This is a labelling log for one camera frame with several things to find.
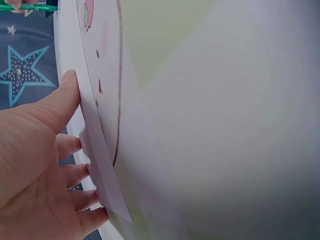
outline cartoon drawing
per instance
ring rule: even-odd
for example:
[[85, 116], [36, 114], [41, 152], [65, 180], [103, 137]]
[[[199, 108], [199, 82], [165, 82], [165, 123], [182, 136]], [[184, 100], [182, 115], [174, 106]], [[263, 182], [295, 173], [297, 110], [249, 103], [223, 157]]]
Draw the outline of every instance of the cartoon drawing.
[[88, 32], [92, 24], [92, 19], [94, 18], [94, 5], [95, 0], [85, 0], [84, 3], [84, 27]]

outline patterned fabric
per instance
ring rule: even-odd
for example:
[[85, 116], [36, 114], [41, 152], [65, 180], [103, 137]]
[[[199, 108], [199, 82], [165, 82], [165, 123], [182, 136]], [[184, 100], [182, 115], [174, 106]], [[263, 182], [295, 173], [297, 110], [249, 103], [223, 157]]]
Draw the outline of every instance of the patterned fabric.
[[[34, 103], [58, 87], [53, 32], [53, 17], [43, 11], [0, 13], [0, 110]], [[73, 156], [60, 161], [74, 163]], [[101, 237], [95, 231], [85, 239]]]

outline fingernail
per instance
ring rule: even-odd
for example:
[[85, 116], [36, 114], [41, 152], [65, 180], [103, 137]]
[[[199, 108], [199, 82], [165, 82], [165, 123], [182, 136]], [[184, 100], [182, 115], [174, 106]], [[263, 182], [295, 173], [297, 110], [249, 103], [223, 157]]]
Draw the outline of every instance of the fingernail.
[[73, 79], [75, 76], [76, 76], [76, 71], [74, 69], [71, 69], [71, 70], [67, 71], [63, 75], [60, 84], [63, 84], [63, 83], [67, 82], [70, 79]]
[[11, 5], [15, 10], [19, 10], [21, 7], [21, 4], [12, 4]]

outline blue star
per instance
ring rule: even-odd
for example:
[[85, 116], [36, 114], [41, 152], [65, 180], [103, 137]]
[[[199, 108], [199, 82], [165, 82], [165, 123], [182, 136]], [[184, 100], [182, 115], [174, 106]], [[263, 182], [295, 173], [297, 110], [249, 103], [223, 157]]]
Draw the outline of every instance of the blue star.
[[0, 73], [0, 84], [9, 85], [9, 105], [12, 107], [26, 86], [55, 87], [35, 66], [49, 46], [22, 57], [8, 45], [8, 69]]

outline drawing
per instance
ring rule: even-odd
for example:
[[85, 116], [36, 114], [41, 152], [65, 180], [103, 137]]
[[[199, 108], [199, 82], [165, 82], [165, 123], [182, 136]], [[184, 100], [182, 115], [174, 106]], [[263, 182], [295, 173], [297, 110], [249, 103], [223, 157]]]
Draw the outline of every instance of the drawing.
[[85, 0], [84, 9], [83, 9], [84, 10], [84, 27], [87, 32], [91, 27], [92, 20], [94, 18], [94, 5], [95, 5], [95, 0]]
[[84, 21], [80, 25], [89, 79], [111, 162], [115, 166], [120, 137], [122, 88], [120, 3], [118, 0], [83, 0], [80, 5], [78, 17], [80, 23]]

